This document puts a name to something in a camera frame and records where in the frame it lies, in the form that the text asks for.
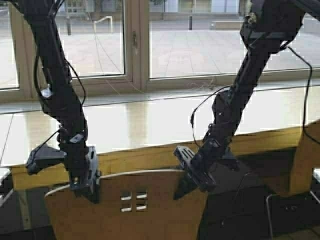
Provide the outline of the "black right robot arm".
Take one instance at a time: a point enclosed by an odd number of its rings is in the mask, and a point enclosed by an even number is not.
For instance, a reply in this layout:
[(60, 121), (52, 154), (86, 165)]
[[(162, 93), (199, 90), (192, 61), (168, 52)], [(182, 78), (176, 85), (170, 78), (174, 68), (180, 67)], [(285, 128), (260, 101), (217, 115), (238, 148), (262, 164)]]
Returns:
[(211, 167), (230, 154), (230, 143), (241, 122), (243, 111), (273, 54), (284, 50), (297, 36), (306, 14), (318, 14), (314, 0), (252, 0), (243, 19), (240, 36), (247, 49), (233, 84), (217, 93), (212, 104), (214, 121), (197, 152), (177, 146), (174, 155), (184, 176), (173, 199), (179, 200), (195, 189), (209, 192), (216, 187)]

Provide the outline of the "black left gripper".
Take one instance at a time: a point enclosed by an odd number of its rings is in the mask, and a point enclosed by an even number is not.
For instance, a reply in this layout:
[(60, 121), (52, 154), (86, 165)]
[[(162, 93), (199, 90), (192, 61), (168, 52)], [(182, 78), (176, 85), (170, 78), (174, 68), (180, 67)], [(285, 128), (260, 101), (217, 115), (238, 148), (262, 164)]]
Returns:
[(66, 153), (63, 161), (68, 172), (69, 187), (74, 195), (93, 204), (100, 202), (98, 156), (94, 146), (87, 146), (88, 128), (71, 132), (63, 125), (58, 129), (59, 150)]

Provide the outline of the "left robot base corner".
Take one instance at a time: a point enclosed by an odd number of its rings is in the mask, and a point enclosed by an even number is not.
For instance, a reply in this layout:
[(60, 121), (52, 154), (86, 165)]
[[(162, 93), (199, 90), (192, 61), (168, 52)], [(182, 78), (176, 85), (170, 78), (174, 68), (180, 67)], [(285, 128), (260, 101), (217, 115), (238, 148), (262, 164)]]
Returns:
[(0, 206), (10, 198), (14, 192), (12, 170), (8, 167), (0, 168)]

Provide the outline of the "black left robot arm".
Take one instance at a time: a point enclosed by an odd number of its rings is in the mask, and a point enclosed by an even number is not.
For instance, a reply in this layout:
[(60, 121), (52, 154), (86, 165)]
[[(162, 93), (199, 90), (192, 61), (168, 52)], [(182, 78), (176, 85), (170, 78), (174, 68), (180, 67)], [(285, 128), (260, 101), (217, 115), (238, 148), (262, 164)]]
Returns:
[(26, 20), (36, 45), (33, 82), (44, 114), (59, 122), (55, 132), (59, 148), (46, 142), (34, 148), (25, 164), (29, 175), (63, 164), (69, 187), (76, 197), (100, 201), (99, 161), (94, 146), (87, 145), (88, 123), (83, 103), (72, 86), (67, 61), (56, 25), (59, 0), (12, 0), (10, 3)]

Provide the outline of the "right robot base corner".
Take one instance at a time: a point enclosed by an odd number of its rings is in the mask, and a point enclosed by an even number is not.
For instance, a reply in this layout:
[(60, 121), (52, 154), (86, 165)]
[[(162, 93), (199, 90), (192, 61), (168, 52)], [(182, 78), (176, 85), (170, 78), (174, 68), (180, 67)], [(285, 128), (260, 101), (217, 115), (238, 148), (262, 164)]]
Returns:
[(309, 191), (310, 195), (317, 203), (320, 203), (320, 169), (314, 168), (312, 170), (311, 187)]

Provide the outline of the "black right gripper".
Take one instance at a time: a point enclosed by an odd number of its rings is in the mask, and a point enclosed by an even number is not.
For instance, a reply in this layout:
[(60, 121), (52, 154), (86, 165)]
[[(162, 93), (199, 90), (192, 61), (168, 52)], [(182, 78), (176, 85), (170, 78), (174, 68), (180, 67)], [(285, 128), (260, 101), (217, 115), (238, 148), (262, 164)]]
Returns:
[(178, 145), (173, 154), (178, 158), (179, 168), (184, 172), (178, 181), (173, 199), (179, 200), (197, 188), (201, 192), (214, 190), (217, 182), (211, 174), (211, 167), (218, 163), (227, 148), (230, 147), (221, 145), (212, 138), (206, 140), (197, 152), (187, 146)]

